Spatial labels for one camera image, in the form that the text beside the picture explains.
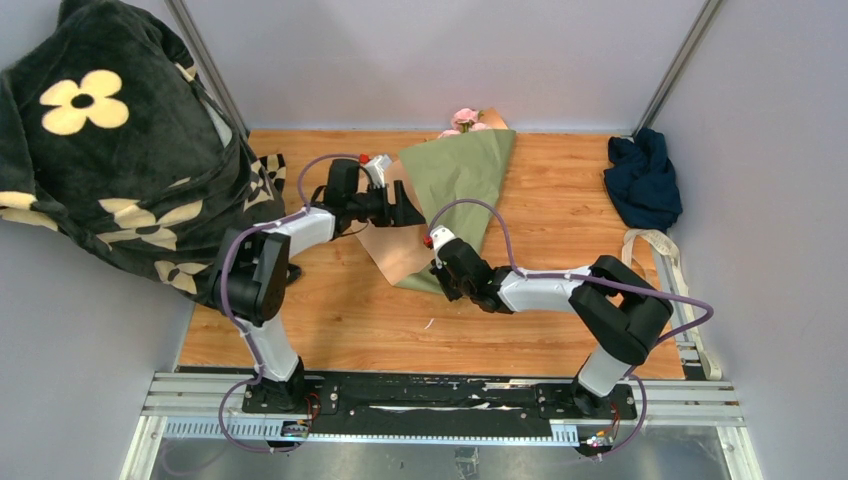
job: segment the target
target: vertical metal post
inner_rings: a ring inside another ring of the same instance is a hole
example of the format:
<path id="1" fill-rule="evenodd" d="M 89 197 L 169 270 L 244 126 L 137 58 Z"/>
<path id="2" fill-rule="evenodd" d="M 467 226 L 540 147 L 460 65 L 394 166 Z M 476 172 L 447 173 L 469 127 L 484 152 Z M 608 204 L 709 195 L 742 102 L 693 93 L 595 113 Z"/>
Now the vertical metal post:
<path id="1" fill-rule="evenodd" d="M 701 8 L 700 13 L 698 13 L 695 23 L 692 24 L 692 28 L 689 29 L 689 34 L 686 35 L 686 40 L 683 41 L 683 45 L 680 46 L 680 49 L 674 56 L 674 60 L 668 67 L 668 71 L 666 71 L 662 82 L 660 82 L 659 87 L 657 87 L 657 91 L 654 92 L 654 96 L 651 98 L 648 108 L 645 110 L 645 113 L 642 114 L 639 124 L 636 125 L 636 128 L 633 130 L 633 135 L 636 135 L 636 132 L 641 130 L 643 127 L 650 127 L 654 123 L 654 120 L 659 114 L 666 98 L 668 98 L 669 93 L 671 93 L 672 88 L 680 78 L 680 74 L 683 72 L 686 63 L 692 57 L 692 52 L 694 52 L 695 47 L 698 46 L 698 43 L 704 36 L 704 32 L 707 31 L 707 28 L 710 26 L 710 22 L 712 22 L 716 12 L 718 12 L 719 7 L 722 5 L 722 1 L 723 0 L 706 0 L 704 2 L 704 6 Z"/>
<path id="2" fill-rule="evenodd" d="M 203 38 L 200 36 L 197 25 L 195 25 L 194 20 L 191 18 L 191 13 L 185 1 L 165 0 L 165 4 L 168 6 L 168 10 L 171 11 L 171 15 L 174 16 L 174 20 L 180 28 L 183 41 L 185 41 L 189 50 L 194 54 L 194 61 L 197 62 L 199 69 L 204 73 L 206 83 L 209 89 L 212 90 L 213 96 L 218 99 L 221 108 L 227 112 L 230 120 L 238 128 L 239 133 L 247 138 L 248 130 L 244 123 L 244 118 L 242 118 L 235 100 L 230 95 L 230 91 L 227 90 L 227 85 L 224 83 L 218 67 L 215 66 L 215 61 L 206 48 L 206 44 L 203 43 Z"/>

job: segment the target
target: green wrapping paper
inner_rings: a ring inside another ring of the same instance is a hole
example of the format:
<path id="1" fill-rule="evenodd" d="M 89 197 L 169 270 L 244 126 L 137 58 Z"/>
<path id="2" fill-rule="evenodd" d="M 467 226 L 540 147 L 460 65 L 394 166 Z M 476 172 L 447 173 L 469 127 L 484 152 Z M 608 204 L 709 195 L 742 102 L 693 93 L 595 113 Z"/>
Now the green wrapping paper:
<path id="1" fill-rule="evenodd" d="M 401 150 L 400 161 L 412 180 L 421 210 L 429 223 L 446 204 L 476 198 L 497 205 L 515 144 L 514 130 L 481 130 L 440 138 Z M 492 214 L 477 205 L 461 204 L 448 210 L 439 224 L 468 242 L 478 253 Z M 439 282 L 427 266 L 396 286 L 441 294 Z"/>

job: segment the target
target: black flower center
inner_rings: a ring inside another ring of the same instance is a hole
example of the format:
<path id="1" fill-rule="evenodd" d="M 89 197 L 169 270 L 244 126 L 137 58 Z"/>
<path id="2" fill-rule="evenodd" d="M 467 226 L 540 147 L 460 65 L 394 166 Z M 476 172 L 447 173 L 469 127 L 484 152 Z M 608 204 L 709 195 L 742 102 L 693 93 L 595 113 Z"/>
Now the black flower center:
<path id="1" fill-rule="evenodd" d="M 135 229 L 135 233 L 139 235 L 151 235 L 159 231 L 159 225 L 151 225 L 149 227 L 139 227 Z"/>
<path id="2" fill-rule="evenodd" d="M 87 93 L 81 93 L 71 100 L 74 108 L 86 108 L 94 105 L 94 97 Z"/>

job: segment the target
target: dark blue cloth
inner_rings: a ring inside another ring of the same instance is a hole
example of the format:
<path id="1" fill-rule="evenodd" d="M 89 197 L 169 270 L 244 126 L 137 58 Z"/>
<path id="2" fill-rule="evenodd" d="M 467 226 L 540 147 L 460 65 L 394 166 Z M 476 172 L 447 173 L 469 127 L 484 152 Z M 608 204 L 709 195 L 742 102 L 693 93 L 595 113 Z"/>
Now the dark blue cloth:
<path id="1" fill-rule="evenodd" d="M 674 166 L 668 159 L 665 136 L 650 128 L 633 141 L 612 137 L 604 184 L 615 209 L 630 228 L 668 230 L 683 213 Z"/>

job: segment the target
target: wooden table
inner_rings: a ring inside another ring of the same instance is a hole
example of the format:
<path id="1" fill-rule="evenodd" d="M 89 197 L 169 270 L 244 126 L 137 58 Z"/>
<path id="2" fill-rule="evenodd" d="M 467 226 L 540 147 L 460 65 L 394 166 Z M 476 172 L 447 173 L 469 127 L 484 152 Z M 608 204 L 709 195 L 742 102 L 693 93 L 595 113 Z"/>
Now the wooden table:
<path id="1" fill-rule="evenodd" d="M 300 208 L 295 192 L 303 165 L 331 152 L 389 153 L 435 138 L 434 132 L 254 131 L 258 155 L 283 153 L 288 164 L 287 211 Z M 619 256 L 627 230 L 603 186 L 608 136 L 519 134 L 498 205 L 509 224 L 516 261 L 531 269 L 588 265 L 598 255 Z M 306 176 L 311 192 L 327 170 Z M 483 256 L 508 263 L 497 221 Z M 641 240 L 637 272 L 658 285 L 650 247 Z M 351 236 L 311 248 L 292 260 L 304 276 L 286 292 L 286 331 L 307 369 L 462 374 L 577 373 L 596 342 L 575 315 L 528 312 L 494 315 L 467 299 L 404 290 L 386 282 Z M 430 328 L 425 329 L 434 319 Z M 219 313 L 198 307 L 180 357 L 183 365 L 252 365 L 236 329 Z M 683 378 L 673 342 L 658 346 L 637 370 L 645 378 Z"/>

